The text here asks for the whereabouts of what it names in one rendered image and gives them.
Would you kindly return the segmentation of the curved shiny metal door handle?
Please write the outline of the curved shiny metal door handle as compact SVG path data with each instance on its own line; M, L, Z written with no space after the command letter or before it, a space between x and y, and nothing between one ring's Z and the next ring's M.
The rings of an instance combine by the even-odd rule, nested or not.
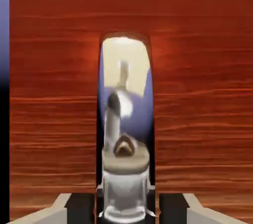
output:
M154 102L149 38L106 33L100 43L98 224L155 222Z

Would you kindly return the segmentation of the red-brown wooden cabinet door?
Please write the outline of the red-brown wooden cabinet door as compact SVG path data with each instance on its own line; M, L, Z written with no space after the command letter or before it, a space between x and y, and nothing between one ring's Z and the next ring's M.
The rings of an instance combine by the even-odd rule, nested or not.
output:
M95 190L111 31L150 39L157 191L253 224L253 0L10 0L10 217Z

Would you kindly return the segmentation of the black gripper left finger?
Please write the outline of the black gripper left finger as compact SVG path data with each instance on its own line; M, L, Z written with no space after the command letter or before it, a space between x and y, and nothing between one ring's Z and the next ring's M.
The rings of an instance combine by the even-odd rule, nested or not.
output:
M95 224L94 194L61 193L51 207L8 224Z

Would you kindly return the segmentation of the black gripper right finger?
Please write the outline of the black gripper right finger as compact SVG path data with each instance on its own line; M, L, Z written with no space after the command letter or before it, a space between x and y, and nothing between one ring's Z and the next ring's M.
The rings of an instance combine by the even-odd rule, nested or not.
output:
M246 224L204 207L193 193L161 193L160 224Z

